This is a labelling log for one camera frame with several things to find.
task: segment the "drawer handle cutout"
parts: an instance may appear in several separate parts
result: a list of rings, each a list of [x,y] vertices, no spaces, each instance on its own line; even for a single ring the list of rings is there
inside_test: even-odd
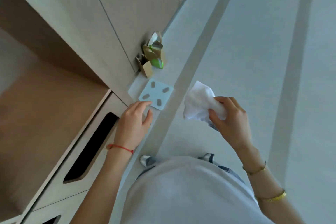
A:
[[[46,222],[43,222],[42,224],[57,224],[60,218],[61,218],[61,215],[58,215],[55,218],[52,218]]]
[[[85,177],[102,149],[106,137],[118,119],[118,116],[111,112],[104,117],[81,154],[79,154],[69,172],[66,174],[63,183],[78,181]]]

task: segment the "shirt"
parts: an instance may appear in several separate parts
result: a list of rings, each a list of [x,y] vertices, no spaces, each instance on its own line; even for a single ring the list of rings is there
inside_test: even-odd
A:
[[[180,156],[158,164],[131,186],[120,223],[273,222],[236,177],[212,163]]]

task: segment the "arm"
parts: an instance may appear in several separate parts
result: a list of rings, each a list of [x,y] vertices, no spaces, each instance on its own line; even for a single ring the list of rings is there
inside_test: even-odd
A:
[[[150,101],[138,101],[128,107],[119,120],[115,145],[134,150],[140,144],[153,120],[150,110],[144,122],[141,120],[146,106],[150,103]],[[131,152],[121,148],[108,150],[102,169],[70,224],[109,222],[121,176],[131,156]]]
[[[253,192],[257,198],[274,198],[283,192],[271,172],[264,167],[265,162],[252,144],[252,135],[246,111],[233,98],[215,97],[227,111],[225,120],[221,120],[215,111],[209,110],[210,120],[216,125],[225,140],[232,146],[249,175]],[[258,200],[263,214],[275,223],[304,224],[287,198],[267,202]]]

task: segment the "person's left hand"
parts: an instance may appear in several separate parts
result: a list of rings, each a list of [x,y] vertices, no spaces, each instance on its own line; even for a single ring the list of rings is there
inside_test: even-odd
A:
[[[151,110],[148,111],[146,119],[142,121],[142,114],[146,106],[151,103],[151,101],[137,101],[126,109],[118,122],[114,145],[134,150],[140,144],[153,121]]]

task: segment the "thin gold bracelet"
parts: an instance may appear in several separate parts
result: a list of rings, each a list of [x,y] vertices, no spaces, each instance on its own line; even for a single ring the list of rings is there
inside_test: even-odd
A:
[[[247,172],[249,175],[255,175],[255,174],[257,174],[258,172],[260,172],[260,171],[264,171],[264,170],[266,169],[266,161],[265,161],[265,165],[264,165],[263,167],[261,167],[260,170],[254,172],[254,173],[246,171],[246,169],[245,169],[244,167],[243,167],[243,169],[244,169],[244,171]]]
[[[272,197],[272,198],[259,198],[259,197],[256,197],[256,196],[254,196],[254,197],[258,201],[274,202],[274,201],[278,201],[280,199],[283,199],[285,196],[287,196],[287,194],[286,194],[285,190],[283,190],[280,195],[278,195],[276,197]]]

